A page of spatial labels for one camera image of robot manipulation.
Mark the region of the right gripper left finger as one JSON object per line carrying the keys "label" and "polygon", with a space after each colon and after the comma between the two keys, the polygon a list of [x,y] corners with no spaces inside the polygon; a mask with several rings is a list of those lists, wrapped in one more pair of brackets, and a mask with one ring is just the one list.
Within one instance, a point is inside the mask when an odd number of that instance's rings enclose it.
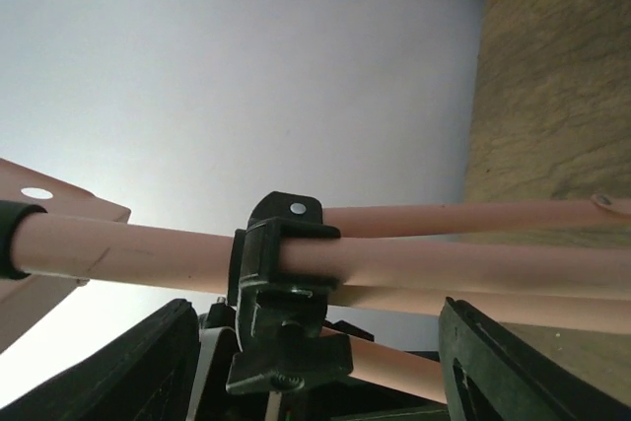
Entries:
{"label": "right gripper left finger", "polygon": [[184,420],[199,352],[197,313],[175,299],[3,407],[1,418]]}

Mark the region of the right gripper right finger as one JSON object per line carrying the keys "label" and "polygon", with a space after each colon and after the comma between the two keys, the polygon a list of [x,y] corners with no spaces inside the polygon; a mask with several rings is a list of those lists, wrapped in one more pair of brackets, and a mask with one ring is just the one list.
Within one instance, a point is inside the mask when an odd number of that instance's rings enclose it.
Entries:
{"label": "right gripper right finger", "polygon": [[453,420],[628,420],[630,406],[562,369],[470,303],[447,298],[439,354]]}

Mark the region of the pink music stand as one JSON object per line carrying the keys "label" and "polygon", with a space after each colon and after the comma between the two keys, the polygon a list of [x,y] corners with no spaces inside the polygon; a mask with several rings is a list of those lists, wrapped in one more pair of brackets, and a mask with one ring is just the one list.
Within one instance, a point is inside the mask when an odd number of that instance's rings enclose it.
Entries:
{"label": "pink music stand", "polygon": [[[128,208],[10,161],[1,164],[1,199],[24,207],[1,233],[3,347],[87,280],[227,290],[231,237],[133,225]],[[625,224],[626,199],[324,209],[296,198],[284,212],[339,230],[337,239],[293,238],[280,247],[282,269],[338,281],[336,306],[434,315],[455,297],[504,322],[630,329],[628,249],[439,241],[442,234]]]}

